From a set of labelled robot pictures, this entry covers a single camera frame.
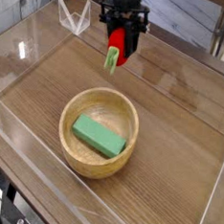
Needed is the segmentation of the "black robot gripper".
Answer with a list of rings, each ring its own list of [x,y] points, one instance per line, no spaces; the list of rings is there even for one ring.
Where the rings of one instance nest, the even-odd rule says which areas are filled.
[[[100,21],[107,23],[107,36],[111,36],[116,25],[114,20],[131,21],[139,32],[147,31],[150,8],[142,4],[142,0],[101,0]],[[130,57],[137,50],[139,33],[131,28],[124,30],[124,57]]]

